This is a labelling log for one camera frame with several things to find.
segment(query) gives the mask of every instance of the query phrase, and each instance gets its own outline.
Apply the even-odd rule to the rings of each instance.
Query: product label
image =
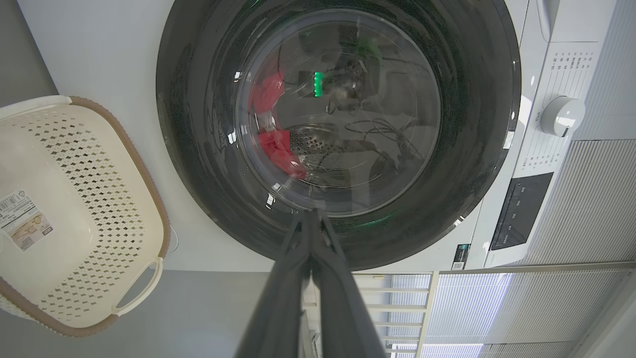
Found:
[[[470,250],[470,248],[470,244],[457,245],[453,266],[450,268],[451,270],[464,269],[464,266],[466,266],[466,260],[468,260],[468,250]]]
[[[0,198],[0,231],[26,252],[50,234],[53,226],[24,190],[16,190]]]

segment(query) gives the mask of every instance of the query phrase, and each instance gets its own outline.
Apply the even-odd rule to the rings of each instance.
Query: basket handle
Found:
[[[119,304],[119,302],[123,299],[123,297],[126,295],[128,290],[130,290],[132,285],[139,279],[141,274],[144,273],[144,271],[146,271],[150,267],[150,265],[152,265],[152,264],[156,264],[155,274],[153,275],[152,280],[150,280],[150,282],[148,282],[148,285],[146,286],[146,288],[143,291],[141,291],[141,293],[139,295],[137,295],[137,297],[133,298],[133,300],[131,300],[130,302],[125,304],[123,307],[119,307],[118,308],[117,304]],[[152,291],[155,289],[155,287],[159,283],[159,279],[161,278],[162,271],[163,271],[163,258],[162,257],[155,257],[152,261],[150,261],[149,263],[144,265],[144,267],[139,271],[139,273],[137,274],[135,279],[121,293],[121,295],[119,296],[119,299],[117,300],[117,303],[115,303],[113,305],[113,314],[115,314],[117,316],[121,316],[121,315],[124,315],[124,314],[130,312],[133,308],[139,306],[140,303],[142,303],[146,298],[148,298],[148,296],[150,296]]]

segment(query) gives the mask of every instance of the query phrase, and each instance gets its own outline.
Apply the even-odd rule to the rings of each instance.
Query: control knob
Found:
[[[580,99],[555,98],[541,115],[541,130],[557,137],[572,134],[583,121],[585,104]]]

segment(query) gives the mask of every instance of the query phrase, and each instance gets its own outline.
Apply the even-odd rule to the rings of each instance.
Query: red cloth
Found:
[[[289,146],[289,131],[261,133],[258,135],[258,141],[267,157],[285,174],[292,178],[305,178],[307,170]]]
[[[254,84],[252,87],[252,104],[256,114],[271,111],[283,93],[285,93],[285,86],[283,85],[281,72],[265,77],[260,84]]]

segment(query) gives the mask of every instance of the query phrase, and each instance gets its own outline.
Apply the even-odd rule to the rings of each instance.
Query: washing machine door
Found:
[[[276,259],[321,208],[353,269],[440,240],[483,198],[520,102],[503,0],[177,0],[156,86],[203,210]]]

